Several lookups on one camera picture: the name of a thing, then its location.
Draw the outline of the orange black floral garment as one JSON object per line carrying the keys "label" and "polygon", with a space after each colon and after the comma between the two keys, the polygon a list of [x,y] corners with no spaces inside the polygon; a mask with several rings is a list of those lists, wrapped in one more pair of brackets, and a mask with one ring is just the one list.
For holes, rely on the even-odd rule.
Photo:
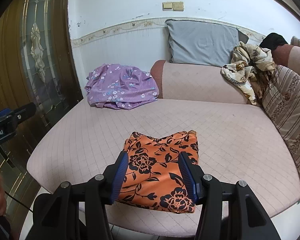
{"label": "orange black floral garment", "polygon": [[133,132],[123,150],[128,154],[128,168],[118,202],[177,214],[195,211],[178,166],[182,152],[194,165],[198,164],[195,131],[181,131],[163,138]]}

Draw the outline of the pink quilted sofa seat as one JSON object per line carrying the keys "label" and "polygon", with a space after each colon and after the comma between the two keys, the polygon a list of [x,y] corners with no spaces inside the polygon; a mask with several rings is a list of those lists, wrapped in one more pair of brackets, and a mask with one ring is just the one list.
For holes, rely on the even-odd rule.
{"label": "pink quilted sofa seat", "polygon": [[197,133],[199,164],[220,181],[244,180],[269,216],[300,200],[300,178],[281,135],[252,105],[160,99],[130,111],[82,100],[39,142],[27,171],[47,191],[78,184],[112,164],[133,132],[162,138]]}

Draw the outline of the brown glass panel door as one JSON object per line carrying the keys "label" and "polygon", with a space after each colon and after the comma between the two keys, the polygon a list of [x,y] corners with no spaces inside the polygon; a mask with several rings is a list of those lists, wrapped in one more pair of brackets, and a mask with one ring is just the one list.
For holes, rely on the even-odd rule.
{"label": "brown glass panel door", "polygon": [[37,110],[0,146],[6,217],[19,239],[39,184],[27,171],[46,133],[81,99],[70,46],[68,0],[12,0],[0,17],[0,110]]}

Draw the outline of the purple floral garment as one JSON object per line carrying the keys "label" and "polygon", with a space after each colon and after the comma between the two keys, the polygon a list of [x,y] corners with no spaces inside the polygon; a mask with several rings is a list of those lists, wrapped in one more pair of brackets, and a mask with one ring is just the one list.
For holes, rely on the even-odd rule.
{"label": "purple floral garment", "polygon": [[157,101],[159,96],[149,72],[120,64],[103,64],[90,72],[85,91],[90,106],[111,109],[134,109]]}

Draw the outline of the striped brown cushion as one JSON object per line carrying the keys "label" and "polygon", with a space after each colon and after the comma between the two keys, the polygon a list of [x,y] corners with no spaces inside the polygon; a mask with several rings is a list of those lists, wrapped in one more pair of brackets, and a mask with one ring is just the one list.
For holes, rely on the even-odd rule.
{"label": "striped brown cushion", "polygon": [[300,46],[287,43],[271,53],[277,69],[262,105],[285,141],[300,178]]}

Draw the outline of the pink quilted sofa backrest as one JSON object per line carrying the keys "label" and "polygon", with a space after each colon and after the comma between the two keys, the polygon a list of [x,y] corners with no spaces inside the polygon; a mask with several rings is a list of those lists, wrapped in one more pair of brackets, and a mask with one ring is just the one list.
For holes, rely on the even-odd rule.
{"label": "pink quilted sofa backrest", "polygon": [[158,60],[151,74],[159,87],[155,103],[162,108],[260,111],[248,103],[243,93],[226,81],[219,67],[169,63]]}

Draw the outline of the beige floral crumpled cloth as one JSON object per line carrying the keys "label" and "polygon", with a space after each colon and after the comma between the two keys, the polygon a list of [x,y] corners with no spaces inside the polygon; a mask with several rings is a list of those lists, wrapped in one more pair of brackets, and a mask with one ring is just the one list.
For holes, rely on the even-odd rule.
{"label": "beige floral crumpled cloth", "polygon": [[270,49],[239,42],[221,75],[241,90],[251,105],[260,105],[271,76],[277,69]]}

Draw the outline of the grey pillow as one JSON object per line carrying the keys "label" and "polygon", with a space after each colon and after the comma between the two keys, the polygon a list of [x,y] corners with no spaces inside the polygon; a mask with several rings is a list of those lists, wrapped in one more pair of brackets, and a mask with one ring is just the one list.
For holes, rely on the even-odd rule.
{"label": "grey pillow", "polygon": [[222,67],[249,37],[234,27],[190,20],[165,21],[172,63]]}

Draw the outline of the black cloth on sofa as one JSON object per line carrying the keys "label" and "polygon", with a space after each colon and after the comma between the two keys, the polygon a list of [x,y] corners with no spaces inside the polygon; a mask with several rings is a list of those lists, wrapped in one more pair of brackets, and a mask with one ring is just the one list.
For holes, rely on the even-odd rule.
{"label": "black cloth on sofa", "polygon": [[287,41],[282,35],[277,33],[268,34],[260,43],[261,48],[267,48],[274,51],[278,46],[283,46],[287,44]]}

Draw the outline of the beige wall switch plate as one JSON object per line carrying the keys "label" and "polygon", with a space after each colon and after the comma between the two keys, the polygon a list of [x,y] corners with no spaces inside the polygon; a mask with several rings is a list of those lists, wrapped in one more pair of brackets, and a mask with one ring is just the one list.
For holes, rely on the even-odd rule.
{"label": "beige wall switch plate", "polygon": [[184,11],[183,2],[163,2],[162,3],[163,11],[172,10],[172,11]]}

